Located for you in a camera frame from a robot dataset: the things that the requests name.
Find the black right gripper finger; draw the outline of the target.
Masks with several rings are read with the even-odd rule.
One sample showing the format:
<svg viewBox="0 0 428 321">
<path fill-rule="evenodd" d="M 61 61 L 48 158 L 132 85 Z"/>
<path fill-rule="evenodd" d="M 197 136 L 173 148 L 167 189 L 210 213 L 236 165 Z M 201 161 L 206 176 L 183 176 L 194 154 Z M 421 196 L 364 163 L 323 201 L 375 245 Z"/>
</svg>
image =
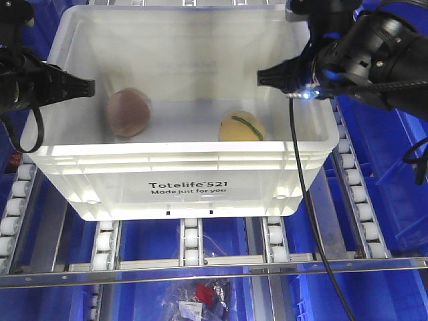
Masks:
<svg viewBox="0 0 428 321">
<path fill-rule="evenodd" d="M 296 56 L 264 70 L 257 71 L 257 85 L 275 88 L 285 94 L 301 92 L 314 85 L 314 58 Z"/>
</svg>

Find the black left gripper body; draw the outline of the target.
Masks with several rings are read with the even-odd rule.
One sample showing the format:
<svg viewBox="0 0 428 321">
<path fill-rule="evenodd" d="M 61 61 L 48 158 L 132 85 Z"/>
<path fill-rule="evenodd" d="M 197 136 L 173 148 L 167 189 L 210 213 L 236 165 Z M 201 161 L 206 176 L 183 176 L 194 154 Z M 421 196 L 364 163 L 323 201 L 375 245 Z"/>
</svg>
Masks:
<svg viewBox="0 0 428 321">
<path fill-rule="evenodd" d="M 28 1 L 1 2 L 1 113 L 37 110 L 31 72 L 39 66 L 32 51 L 22 45 L 21 31 L 35 24 Z"/>
</svg>

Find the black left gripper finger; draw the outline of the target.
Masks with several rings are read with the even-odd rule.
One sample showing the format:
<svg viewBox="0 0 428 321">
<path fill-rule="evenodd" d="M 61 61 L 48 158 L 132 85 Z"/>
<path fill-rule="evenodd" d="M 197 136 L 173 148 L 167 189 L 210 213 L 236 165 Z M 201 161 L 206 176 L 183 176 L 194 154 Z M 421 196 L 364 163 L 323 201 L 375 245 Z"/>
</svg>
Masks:
<svg viewBox="0 0 428 321">
<path fill-rule="evenodd" d="M 38 82 L 38 105 L 47 106 L 74 98 L 91 98 L 95 95 L 95 81 L 74 76 L 60 67 L 42 63 Z"/>
</svg>

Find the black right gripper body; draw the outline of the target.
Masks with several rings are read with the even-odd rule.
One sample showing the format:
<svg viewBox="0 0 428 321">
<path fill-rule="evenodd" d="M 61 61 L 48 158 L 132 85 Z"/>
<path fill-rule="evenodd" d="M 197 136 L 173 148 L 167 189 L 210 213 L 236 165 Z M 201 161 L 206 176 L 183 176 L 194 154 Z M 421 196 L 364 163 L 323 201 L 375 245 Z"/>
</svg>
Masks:
<svg viewBox="0 0 428 321">
<path fill-rule="evenodd" d="M 427 119 L 427 2 L 291 1 L 308 16 L 321 90 Z"/>
</svg>

